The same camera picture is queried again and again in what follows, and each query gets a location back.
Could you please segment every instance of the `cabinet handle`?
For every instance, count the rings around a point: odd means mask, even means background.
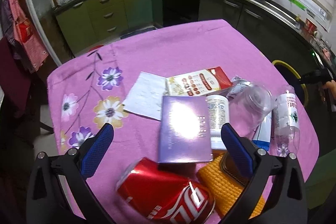
[[[103,17],[108,18],[108,17],[110,17],[110,16],[113,16],[113,14],[114,14],[114,12],[109,13],[109,14],[106,14],[106,15],[104,15]]]
[[[227,4],[227,5],[230,5],[230,6],[232,6],[232,7],[235,7],[235,8],[239,8],[239,5],[234,4],[234,3],[232,3],[232,2],[229,2],[229,1],[227,1],[227,0],[224,0],[224,3]]]
[[[109,1],[109,0],[100,0],[99,2],[103,3],[103,2],[107,2],[107,1]]]
[[[263,18],[257,14],[255,14],[254,12],[251,12],[250,10],[245,9],[245,12],[247,12],[249,15],[252,15],[253,17],[262,20]]]
[[[117,28],[117,27],[113,27],[113,28],[111,28],[111,29],[108,29],[107,31],[108,31],[108,32],[113,32],[113,31],[116,30],[116,28]]]
[[[76,7],[80,6],[80,5],[82,5],[83,3],[84,3],[84,1],[82,1],[82,2],[80,2],[80,3],[77,3],[77,4],[73,5],[72,8],[76,8]]]

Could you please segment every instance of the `person's hand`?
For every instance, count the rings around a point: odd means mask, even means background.
[[[334,80],[326,82],[323,86],[323,89],[329,89],[334,97],[336,99],[336,82]]]

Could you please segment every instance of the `pink tablecloth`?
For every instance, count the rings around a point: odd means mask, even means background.
[[[157,160],[160,122],[127,114],[116,102],[125,99],[141,71],[169,77],[216,66],[221,66],[229,78],[239,75],[264,83],[271,92],[286,84],[263,54],[224,20],[136,35],[70,60],[48,77],[49,107],[60,154],[96,134],[105,121],[115,127],[110,148],[87,182],[117,223],[148,223],[116,195],[115,185],[130,163],[144,156]],[[103,74],[119,77],[112,86],[102,78]],[[102,114],[111,106],[117,107],[121,119]],[[298,112],[301,130],[298,159],[306,180],[318,158],[319,143],[300,102]],[[264,197],[270,188],[269,180]],[[75,213],[81,215],[78,208]],[[212,214],[207,223],[218,221],[217,214]]]

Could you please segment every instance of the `red can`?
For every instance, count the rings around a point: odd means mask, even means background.
[[[161,223],[202,224],[215,200],[200,183],[161,171],[148,158],[128,167],[117,183],[117,192],[148,219]]]

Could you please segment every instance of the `metal screw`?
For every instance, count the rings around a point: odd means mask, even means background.
[[[295,160],[296,159],[296,155],[294,153],[289,153],[289,157],[292,159],[292,160]]]
[[[259,154],[260,156],[264,156],[264,155],[266,155],[266,150],[265,150],[265,149],[259,148],[259,149],[257,150],[257,152],[258,152],[258,154]]]
[[[44,156],[45,156],[45,153],[44,153],[44,152],[40,152],[40,153],[37,154],[37,157],[38,157],[39,159],[43,159]]]
[[[68,151],[68,154],[69,155],[75,155],[77,153],[77,149],[76,148],[71,148],[71,149],[69,149],[69,151]]]

